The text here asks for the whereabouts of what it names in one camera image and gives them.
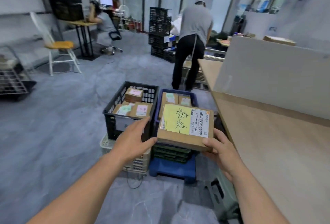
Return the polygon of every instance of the person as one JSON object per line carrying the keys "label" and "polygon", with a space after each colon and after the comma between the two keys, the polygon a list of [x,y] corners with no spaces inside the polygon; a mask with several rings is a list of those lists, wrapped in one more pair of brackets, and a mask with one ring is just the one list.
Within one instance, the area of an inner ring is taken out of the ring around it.
{"label": "person", "polygon": [[204,58],[206,43],[210,38],[213,18],[203,0],[184,9],[182,13],[179,42],[175,51],[173,70],[173,89],[179,89],[182,77],[182,65],[188,55],[192,56],[192,64],[185,83],[185,90],[191,91],[199,69],[198,59]]}
{"label": "person", "polygon": [[[136,121],[118,137],[113,149],[105,154],[68,190],[36,214],[28,224],[94,223],[107,192],[124,164],[142,155],[157,141],[141,141],[142,131],[150,117]],[[203,139],[211,152],[204,152],[223,170],[233,183],[245,224],[288,224],[267,192],[244,165],[233,144],[224,133],[214,129],[217,137]]]}
{"label": "person", "polygon": [[116,30],[109,15],[100,9],[97,2],[90,3],[89,22],[97,23],[97,29],[91,31],[91,37],[96,40],[102,54],[112,55],[112,40],[109,32]]}

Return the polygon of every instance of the orange chair seat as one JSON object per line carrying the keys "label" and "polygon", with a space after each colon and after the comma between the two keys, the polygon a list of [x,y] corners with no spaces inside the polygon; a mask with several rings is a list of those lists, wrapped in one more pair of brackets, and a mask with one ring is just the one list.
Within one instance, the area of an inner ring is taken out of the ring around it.
{"label": "orange chair seat", "polygon": [[73,48],[72,41],[64,41],[64,42],[55,42],[51,46],[45,46],[49,49],[70,49]]}

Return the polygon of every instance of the yellow sticky note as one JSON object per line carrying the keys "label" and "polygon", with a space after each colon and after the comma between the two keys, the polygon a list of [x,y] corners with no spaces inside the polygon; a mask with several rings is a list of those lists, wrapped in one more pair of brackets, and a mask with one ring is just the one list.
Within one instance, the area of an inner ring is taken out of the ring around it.
{"label": "yellow sticky note", "polygon": [[191,108],[182,105],[165,104],[165,130],[188,135],[190,130]]}

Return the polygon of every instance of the gray t-shirt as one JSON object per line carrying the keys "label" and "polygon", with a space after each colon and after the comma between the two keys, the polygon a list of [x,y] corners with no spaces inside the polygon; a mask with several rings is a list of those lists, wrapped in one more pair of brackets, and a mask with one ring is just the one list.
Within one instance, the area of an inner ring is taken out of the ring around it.
{"label": "gray t-shirt", "polygon": [[97,24],[97,29],[99,31],[113,32],[116,30],[116,28],[114,27],[114,25],[107,13],[102,11],[97,17],[102,19],[102,23]]}
{"label": "gray t-shirt", "polygon": [[208,29],[213,23],[210,10],[203,5],[191,5],[182,13],[181,31],[179,38],[197,34],[206,45]]}

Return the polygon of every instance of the blue step stool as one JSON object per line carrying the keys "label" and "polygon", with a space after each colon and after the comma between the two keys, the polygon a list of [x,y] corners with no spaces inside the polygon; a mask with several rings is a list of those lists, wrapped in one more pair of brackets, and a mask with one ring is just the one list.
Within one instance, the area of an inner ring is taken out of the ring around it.
{"label": "blue step stool", "polygon": [[154,157],[149,164],[149,175],[156,177],[158,174],[182,178],[187,184],[194,183],[196,181],[195,155],[193,154],[184,164]]}

